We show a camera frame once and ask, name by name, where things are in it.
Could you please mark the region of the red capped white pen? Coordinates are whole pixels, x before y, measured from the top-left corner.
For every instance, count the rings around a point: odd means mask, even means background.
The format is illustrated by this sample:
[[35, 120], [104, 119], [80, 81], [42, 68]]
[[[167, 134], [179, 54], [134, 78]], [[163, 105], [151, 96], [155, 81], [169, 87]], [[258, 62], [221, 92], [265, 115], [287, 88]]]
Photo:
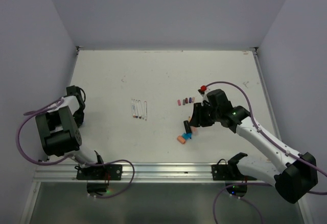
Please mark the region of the red capped white pen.
[[134, 100], [134, 105], [135, 105], [135, 110], [136, 110], [136, 117], [137, 118], [141, 118], [141, 115], [140, 115], [140, 112], [139, 112], [139, 109], [138, 109], [138, 102], [137, 102], [137, 100]]

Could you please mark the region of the blue black highlighter marker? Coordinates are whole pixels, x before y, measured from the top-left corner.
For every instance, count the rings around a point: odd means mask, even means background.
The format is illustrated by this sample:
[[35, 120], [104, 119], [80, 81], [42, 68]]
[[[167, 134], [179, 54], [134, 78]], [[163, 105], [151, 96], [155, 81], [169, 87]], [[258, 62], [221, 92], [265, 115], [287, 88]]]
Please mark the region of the blue black highlighter marker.
[[192, 129], [191, 129], [191, 126], [189, 124], [189, 121], [188, 120], [185, 120], [183, 122], [183, 124], [184, 124], [184, 128], [185, 128], [185, 133], [186, 134], [191, 134], [192, 133]]

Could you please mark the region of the blue capped white pen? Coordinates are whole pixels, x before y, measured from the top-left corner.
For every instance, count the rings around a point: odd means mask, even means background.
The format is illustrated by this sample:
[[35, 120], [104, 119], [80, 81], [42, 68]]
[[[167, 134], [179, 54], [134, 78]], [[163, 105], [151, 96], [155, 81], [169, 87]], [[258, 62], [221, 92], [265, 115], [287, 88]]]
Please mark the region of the blue capped white pen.
[[139, 118], [143, 119], [143, 109], [142, 109], [142, 104], [140, 100], [137, 100], [137, 109], [138, 109], [138, 116]]

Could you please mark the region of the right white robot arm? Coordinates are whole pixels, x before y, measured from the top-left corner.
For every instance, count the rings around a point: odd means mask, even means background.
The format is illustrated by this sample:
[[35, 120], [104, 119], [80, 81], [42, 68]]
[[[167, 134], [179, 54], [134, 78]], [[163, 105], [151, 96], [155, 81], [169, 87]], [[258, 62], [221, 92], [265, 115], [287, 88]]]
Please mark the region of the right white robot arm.
[[310, 153], [301, 154], [257, 124], [242, 106], [234, 107], [221, 89], [198, 92], [202, 102], [195, 103], [190, 121], [192, 127], [210, 127], [218, 122], [250, 142], [267, 159], [238, 153], [225, 165], [212, 166], [223, 180], [237, 181], [244, 177], [273, 186], [289, 203], [296, 203], [318, 183], [316, 159]]

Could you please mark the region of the orange highlighter cap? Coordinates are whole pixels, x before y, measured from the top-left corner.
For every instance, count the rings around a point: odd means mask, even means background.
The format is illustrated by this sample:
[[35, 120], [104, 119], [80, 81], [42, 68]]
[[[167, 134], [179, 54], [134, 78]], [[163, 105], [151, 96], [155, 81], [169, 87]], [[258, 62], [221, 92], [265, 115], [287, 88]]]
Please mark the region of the orange highlighter cap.
[[180, 142], [181, 144], [185, 144], [186, 140], [182, 136], [177, 137], [177, 141]]

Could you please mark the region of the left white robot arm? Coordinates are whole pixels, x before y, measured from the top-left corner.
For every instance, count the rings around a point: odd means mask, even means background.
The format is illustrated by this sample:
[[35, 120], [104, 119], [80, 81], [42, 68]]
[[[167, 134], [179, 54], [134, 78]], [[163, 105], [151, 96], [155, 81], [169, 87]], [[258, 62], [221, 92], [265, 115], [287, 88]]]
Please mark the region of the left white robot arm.
[[94, 179], [106, 174], [106, 166], [98, 162], [99, 154], [82, 144], [79, 128], [84, 122], [86, 95], [82, 88], [69, 86], [66, 95], [44, 112], [35, 116], [42, 145], [47, 156], [65, 157], [82, 165], [90, 163], [88, 173]]

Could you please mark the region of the pink capped marker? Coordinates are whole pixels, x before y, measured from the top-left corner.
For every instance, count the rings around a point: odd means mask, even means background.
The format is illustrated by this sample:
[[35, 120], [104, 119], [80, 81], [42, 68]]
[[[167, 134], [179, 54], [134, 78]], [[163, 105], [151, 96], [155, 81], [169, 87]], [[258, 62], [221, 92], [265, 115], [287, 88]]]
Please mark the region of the pink capped marker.
[[147, 121], [148, 118], [148, 109], [147, 109], [147, 101], [144, 101], [144, 119]]

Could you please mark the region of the blue highlighter cap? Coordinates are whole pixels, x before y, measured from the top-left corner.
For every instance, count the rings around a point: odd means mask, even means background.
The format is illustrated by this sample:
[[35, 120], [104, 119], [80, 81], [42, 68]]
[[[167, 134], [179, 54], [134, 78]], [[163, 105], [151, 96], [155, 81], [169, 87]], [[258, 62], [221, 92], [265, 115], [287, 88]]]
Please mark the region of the blue highlighter cap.
[[183, 133], [181, 136], [184, 140], [189, 140], [192, 138], [192, 133]]

